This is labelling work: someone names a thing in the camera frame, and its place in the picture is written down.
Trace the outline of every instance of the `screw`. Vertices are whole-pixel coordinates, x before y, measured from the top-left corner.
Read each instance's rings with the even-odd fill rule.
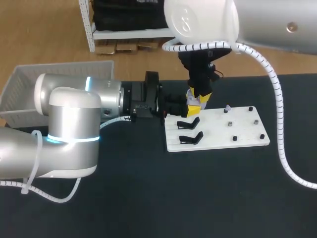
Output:
[[[104,114],[105,114],[106,116],[109,116],[109,115],[110,115],[110,111],[109,111],[109,110],[105,110],[105,111],[104,111]]]
[[[290,22],[287,24],[286,29],[289,33],[294,33],[298,30],[298,25],[295,22]]]

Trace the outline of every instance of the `black bracket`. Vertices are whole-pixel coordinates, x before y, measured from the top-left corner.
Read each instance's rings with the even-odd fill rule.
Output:
[[[199,132],[195,138],[181,135],[181,136],[179,136],[179,141],[181,144],[197,145],[200,142],[200,140],[203,138],[203,136],[204,136],[204,134],[202,131]]]
[[[200,122],[199,117],[196,117],[195,120],[192,123],[187,123],[187,122],[183,122],[183,121],[178,121],[177,122],[177,126],[178,129],[190,129],[193,130],[196,128],[196,126],[198,125],[198,123]]]

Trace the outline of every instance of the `black bag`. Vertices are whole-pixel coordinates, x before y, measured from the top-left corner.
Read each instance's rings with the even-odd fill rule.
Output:
[[[167,28],[164,0],[94,0],[98,31],[132,31]]]

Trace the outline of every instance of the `metal shelf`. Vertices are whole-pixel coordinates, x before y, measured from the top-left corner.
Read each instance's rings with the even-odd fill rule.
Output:
[[[170,29],[149,29],[142,31],[95,31],[93,33],[94,40],[110,40],[110,39],[135,39],[135,38],[163,38],[173,37]]]
[[[168,29],[149,29],[141,31],[97,31],[95,24],[90,25],[89,0],[78,0],[80,11],[86,31],[87,41],[90,52],[95,52],[94,40],[112,40],[112,39],[138,39],[138,38],[163,38],[173,37]]]

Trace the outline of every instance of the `robotic arm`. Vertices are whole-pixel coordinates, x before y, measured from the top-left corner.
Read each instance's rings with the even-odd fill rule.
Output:
[[[282,166],[295,182],[313,189],[317,189],[317,183],[296,175],[286,159],[283,93],[278,76],[265,57],[246,44],[316,54],[316,9],[314,0],[166,0],[166,21],[176,39],[163,45],[171,52],[232,49],[258,61],[275,92]]]
[[[269,62],[246,45],[316,54],[316,10],[314,0],[165,0],[166,21],[177,40],[167,42],[163,48],[180,52],[179,58],[189,70],[187,99],[163,95],[158,76],[153,72],[147,74],[144,84],[133,84],[130,89],[123,89],[118,81],[93,77],[41,75],[34,102],[40,114],[49,116],[49,135],[43,138],[37,153],[36,137],[0,128],[5,135],[0,138],[0,178],[27,178],[30,174],[42,178],[90,175],[97,166],[101,121],[130,115],[126,119],[159,116],[163,122],[166,114],[187,117],[199,113],[197,107],[203,109],[212,94],[210,81],[219,78],[212,61],[235,51],[254,57],[273,83],[279,156],[285,171],[296,182],[317,189],[316,183],[298,177],[287,163],[278,77]],[[40,163],[34,173],[36,156]],[[0,181],[0,185],[14,186],[14,183],[26,186]],[[66,200],[58,202],[68,201],[77,186],[78,183]]]

